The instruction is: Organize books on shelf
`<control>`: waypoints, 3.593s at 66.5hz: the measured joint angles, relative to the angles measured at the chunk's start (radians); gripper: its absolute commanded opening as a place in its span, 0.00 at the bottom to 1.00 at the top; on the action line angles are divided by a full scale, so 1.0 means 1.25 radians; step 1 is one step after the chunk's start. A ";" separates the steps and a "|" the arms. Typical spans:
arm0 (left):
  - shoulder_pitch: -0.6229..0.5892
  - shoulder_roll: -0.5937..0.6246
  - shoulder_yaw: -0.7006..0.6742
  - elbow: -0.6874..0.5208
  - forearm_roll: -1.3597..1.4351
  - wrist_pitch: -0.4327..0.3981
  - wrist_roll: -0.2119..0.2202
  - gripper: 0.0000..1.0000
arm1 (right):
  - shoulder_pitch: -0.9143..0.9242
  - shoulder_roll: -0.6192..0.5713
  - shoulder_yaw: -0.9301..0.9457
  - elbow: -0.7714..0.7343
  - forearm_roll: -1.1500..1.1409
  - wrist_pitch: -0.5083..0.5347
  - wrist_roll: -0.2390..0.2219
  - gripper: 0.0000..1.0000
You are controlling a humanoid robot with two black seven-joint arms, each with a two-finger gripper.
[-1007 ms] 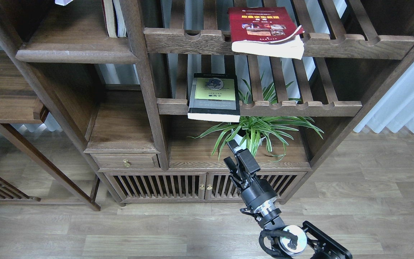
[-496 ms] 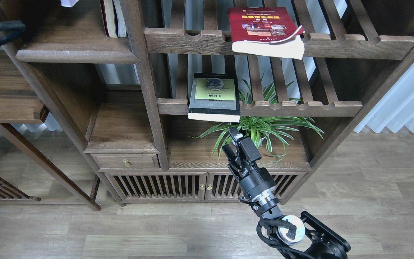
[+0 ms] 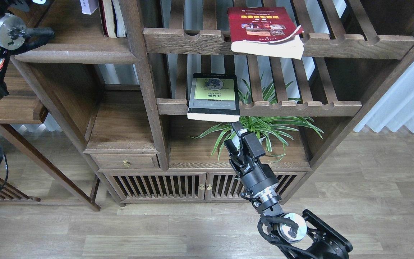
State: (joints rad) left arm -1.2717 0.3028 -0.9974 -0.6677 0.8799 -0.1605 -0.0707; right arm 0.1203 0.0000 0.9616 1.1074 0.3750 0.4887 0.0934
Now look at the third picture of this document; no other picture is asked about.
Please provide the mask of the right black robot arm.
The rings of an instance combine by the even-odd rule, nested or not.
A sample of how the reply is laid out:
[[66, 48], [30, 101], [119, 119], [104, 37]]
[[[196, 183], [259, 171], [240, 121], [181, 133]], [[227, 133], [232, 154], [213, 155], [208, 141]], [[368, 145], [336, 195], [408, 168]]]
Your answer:
[[348, 259], [353, 249], [350, 241], [310, 210], [304, 210], [302, 215], [284, 212], [279, 204], [281, 196], [276, 192], [278, 179], [259, 160], [265, 150], [258, 138], [240, 122], [232, 123], [232, 128], [239, 145], [225, 141], [229, 162], [245, 188], [241, 197], [260, 214], [260, 235], [289, 259]]

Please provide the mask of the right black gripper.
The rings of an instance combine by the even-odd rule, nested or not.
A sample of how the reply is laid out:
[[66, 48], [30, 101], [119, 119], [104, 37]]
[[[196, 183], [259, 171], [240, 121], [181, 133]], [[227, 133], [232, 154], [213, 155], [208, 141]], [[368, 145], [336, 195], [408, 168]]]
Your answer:
[[240, 151], [240, 147], [232, 139], [225, 140], [224, 144], [229, 152], [230, 164], [246, 190], [240, 196], [244, 199], [280, 199], [275, 191], [277, 177], [268, 164], [262, 164], [259, 160], [266, 151], [257, 136], [243, 128], [240, 122], [231, 123], [231, 126], [243, 151]]

